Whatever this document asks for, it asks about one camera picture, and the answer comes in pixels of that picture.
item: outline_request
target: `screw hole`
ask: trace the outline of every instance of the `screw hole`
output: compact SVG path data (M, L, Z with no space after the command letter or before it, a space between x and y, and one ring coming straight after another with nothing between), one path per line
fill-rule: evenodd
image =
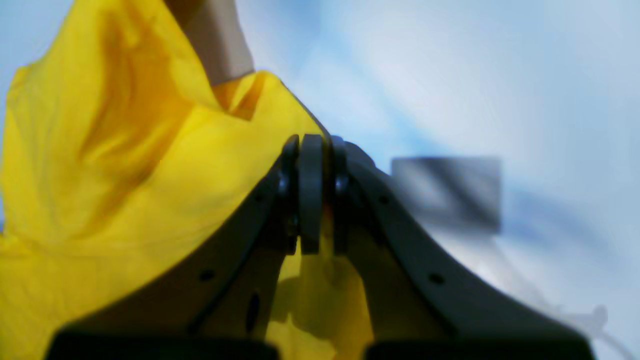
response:
M438 285L442 285L444 284L444 276L438 274L438 273L433 273L429 275L429 280L431 282L433 282L434 284L438 284Z
M251 299L249 300L249 307L246 310L246 333L249 334L255 328L255 324L258 322L258 313L260 312L260 295L257 291L253 292Z
M216 277L216 272L211 269L204 270L200 273L200 281L202 282L209 281L214 277Z

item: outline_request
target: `blurry gray object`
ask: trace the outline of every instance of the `blurry gray object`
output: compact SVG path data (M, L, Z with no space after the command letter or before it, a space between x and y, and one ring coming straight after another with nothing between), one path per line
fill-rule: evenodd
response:
M500 159L397 158L391 175L420 222L500 232Z
M472 259L459 259L470 269L487 266L511 296L614 348L627 360L634 356L604 331L607 309L592 313L562 311L548 303L499 250L493 236L500 233L501 164L496 157L396 158L391 165L392 189L414 219L447 248L457 243L471 250Z

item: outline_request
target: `light blue background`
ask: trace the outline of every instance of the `light blue background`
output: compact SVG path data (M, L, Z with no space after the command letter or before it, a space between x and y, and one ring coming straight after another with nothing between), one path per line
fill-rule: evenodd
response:
M0 0L3 94L69 6ZM499 156L501 249L551 302L605 304L606 329L640 356L640 1L237 6L256 66L383 170L396 156Z

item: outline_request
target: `black plastic part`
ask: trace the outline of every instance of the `black plastic part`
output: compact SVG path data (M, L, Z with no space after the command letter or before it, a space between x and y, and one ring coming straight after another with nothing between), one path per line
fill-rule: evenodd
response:
M448 342L399 341L378 343L367 350L366 360L582 360L591 352L569 341Z
M249 340L96 336L66 333L48 360L277 360L278 352Z
M278 197L281 160L227 221L178 265L124 299L62 328L48 360L237 359L242 357L234 355L236 351L253 354L222 339L261 341L266 333L287 248L282 225L286 207ZM191 345L199 350L186 348ZM120 346L153 357L124 357ZM175 356L157 357L158 349ZM256 351L257 359L275 359L270 351Z
M367 216L377 224L371 231L381 233L425 305L458 346L499 342L535 347L553 341L575 354L587 354L576 359L592 359L578 332L486 284L442 249L394 197L385 184L388 175L359 161L349 162L349 173L355 182L351 185L364 198Z
M349 170L347 168L347 147L339 136L331 137L332 145L332 196L330 198L333 214L333 252L344 255L347 251L347 223L349 196Z
M280 213L276 216L275 221L284 222L285 228L284 240L287 255L296 253L296 244L298 243L298 234L300 233L299 214L298 214L298 156L300 154L300 138L293 135L282 148L280 157L280 181L278 182L278 199L279 205L282 207Z
M323 212L323 137L305 135L298 163L300 242L302 254L317 254Z

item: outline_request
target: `yellow fabric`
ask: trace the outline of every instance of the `yellow fabric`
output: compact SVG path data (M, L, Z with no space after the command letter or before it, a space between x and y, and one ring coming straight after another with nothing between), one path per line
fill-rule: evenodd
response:
M135 290L215 231L292 134L318 133L268 72L211 89L160 0L78 0L7 98L0 359ZM353 269L283 266L267 340L284 359L355 359L371 340Z

